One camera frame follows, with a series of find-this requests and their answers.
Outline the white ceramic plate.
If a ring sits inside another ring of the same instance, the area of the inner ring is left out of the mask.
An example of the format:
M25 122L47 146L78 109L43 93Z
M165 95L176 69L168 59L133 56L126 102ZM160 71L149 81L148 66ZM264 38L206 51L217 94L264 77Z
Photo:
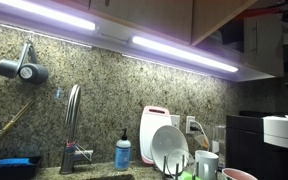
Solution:
M150 147L154 164L161 169L164 156L175 149L188 150L188 144L183 133L172 125L160 127L153 135Z

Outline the green plastic container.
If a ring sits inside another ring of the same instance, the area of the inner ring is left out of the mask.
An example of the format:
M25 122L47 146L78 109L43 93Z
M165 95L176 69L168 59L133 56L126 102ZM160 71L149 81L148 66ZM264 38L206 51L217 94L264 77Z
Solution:
M183 171L182 174L179 176L179 180L202 180L202 179L199 178L198 176L196 176L195 179L192 179L191 173Z

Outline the wooden chopsticks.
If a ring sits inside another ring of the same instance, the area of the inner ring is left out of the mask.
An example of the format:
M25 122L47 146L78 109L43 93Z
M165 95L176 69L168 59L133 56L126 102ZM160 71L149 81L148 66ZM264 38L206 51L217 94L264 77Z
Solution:
M0 138L22 117L32 104L32 101L28 102L5 126L3 126L0 130Z

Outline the blue sponge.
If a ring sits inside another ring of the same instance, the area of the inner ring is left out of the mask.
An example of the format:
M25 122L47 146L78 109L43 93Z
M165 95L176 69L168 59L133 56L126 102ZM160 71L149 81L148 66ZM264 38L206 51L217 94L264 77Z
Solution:
M5 158L0 159L0 166L32 165L29 158Z

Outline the white wall outlet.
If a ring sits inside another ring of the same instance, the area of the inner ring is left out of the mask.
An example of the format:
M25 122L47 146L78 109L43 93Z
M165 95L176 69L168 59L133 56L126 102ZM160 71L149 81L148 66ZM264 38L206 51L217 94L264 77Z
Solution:
M186 133L193 134L196 130L195 127L195 117L194 116L187 116L186 117Z

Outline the metal dish drying rack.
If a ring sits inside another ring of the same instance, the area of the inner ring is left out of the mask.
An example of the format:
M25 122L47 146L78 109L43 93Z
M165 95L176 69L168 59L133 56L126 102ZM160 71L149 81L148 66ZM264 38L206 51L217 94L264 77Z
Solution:
M171 180L194 180L194 162L194 158L185 153L174 153L154 159L162 175Z

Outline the white light switch plate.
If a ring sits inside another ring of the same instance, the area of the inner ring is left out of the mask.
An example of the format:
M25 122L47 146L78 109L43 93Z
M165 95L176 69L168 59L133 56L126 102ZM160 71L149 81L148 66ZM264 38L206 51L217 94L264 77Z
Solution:
M180 116L179 115L171 115L171 123L174 127L180 128Z

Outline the right under-cabinet light bar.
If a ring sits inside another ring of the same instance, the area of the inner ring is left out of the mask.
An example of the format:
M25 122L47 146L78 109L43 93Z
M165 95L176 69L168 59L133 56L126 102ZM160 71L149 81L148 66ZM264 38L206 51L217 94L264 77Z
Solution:
M193 54L191 52L177 49L177 48L174 48L174 47L171 47L168 45L164 45L164 44L161 44L161 43L158 43L158 42L155 42L155 41L152 41L152 40L140 37L140 36L134 36L132 38L132 42L137 44L137 45L144 46L144 47L147 47L147 48L159 51L159 52L163 52L163 53L166 53L169 55L180 57L180 58L190 60L190 61L193 61L196 63L200 63L203 65L211 66L211 67L221 69L224 71L228 71L228 72L237 72L238 71L238 69L234 66L227 65L227 64L209 59L207 57L196 55L196 54Z

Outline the under-cabinet light bar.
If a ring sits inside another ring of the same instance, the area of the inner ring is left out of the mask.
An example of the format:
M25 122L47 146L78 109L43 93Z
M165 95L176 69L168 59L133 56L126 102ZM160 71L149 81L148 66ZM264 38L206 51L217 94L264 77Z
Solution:
M177 48L174 48L174 47L171 47L168 45L164 45L164 44L161 44L161 43L158 43L158 42L155 42L155 41L152 41L152 40L140 37L140 36L134 36L132 38L132 42L137 44L137 45L144 46L144 47L147 47L147 48L159 51L159 52L163 52L163 53L166 53L169 55L180 57L180 58L190 60L190 61L193 61L196 63L200 63L203 65L211 66L211 67L221 69L224 71L228 71L228 72L237 72L238 71L238 69L234 66L227 65L227 64L209 59L207 57L196 55L196 54L193 54L191 52L177 49Z
M0 3L12 6L24 11L28 11L31 13L35 13L56 21L60 21L66 24L70 24L72 26L76 26L79 28L87 29L94 31L96 29L96 25L91 22L84 20L82 18L78 18L66 13L62 13L53 9L49 9L46 7L43 7L41 5L33 4L30 2L27 2L25 0L0 0Z

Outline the left under-cabinet light bar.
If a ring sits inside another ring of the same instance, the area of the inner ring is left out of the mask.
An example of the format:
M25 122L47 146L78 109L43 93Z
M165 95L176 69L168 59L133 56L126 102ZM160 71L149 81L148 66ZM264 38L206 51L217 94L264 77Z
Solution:
M96 29L96 25L91 22L84 20L82 18L78 18L66 13L62 13L53 9L49 9L46 7L43 7L41 5L33 4L30 2L27 2L25 0L0 0L0 3L12 6L24 11L28 11L31 13L35 13L56 21L60 21L66 24L70 24L72 26L76 26L79 28L87 29L94 31Z

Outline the white ceramic mug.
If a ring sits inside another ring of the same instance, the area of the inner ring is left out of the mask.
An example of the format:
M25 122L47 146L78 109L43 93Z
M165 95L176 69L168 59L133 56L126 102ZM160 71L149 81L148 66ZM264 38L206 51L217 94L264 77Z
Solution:
M197 150L195 152L195 165L197 176L202 180L216 180L219 157L212 152Z

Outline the black sponge tray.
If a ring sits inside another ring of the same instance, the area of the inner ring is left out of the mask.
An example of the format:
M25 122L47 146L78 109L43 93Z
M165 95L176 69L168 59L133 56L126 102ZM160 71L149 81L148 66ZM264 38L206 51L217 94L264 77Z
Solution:
M17 158L29 158L32 165L0 166L0 180L30 180L37 174L41 156Z

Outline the clear drinking glass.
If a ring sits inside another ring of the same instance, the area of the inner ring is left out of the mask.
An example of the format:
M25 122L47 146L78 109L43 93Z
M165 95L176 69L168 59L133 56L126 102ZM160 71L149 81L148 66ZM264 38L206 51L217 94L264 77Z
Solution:
M220 168L225 167L225 153L226 153L226 126L219 124L213 127L213 135L212 135L212 152L217 154L218 166Z

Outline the blue soap dispenser bottle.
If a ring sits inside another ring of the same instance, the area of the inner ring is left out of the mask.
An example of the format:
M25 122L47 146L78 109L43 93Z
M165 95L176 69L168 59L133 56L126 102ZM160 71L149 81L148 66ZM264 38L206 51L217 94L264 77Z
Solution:
M114 168L116 170L124 171L129 167L131 154L131 142L127 137L127 129L123 129L123 135L116 143Z

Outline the stainless steel faucet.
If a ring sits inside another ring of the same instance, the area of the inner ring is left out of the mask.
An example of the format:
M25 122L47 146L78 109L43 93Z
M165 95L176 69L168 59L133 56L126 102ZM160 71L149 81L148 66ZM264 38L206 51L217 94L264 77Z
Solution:
M72 87L68 100L65 124L68 126L68 138L65 141L62 162L59 173L70 174L74 171L74 165L79 161L90 161L93 151L85 150L77 144L77 122L79 115L81 87L76 84Z

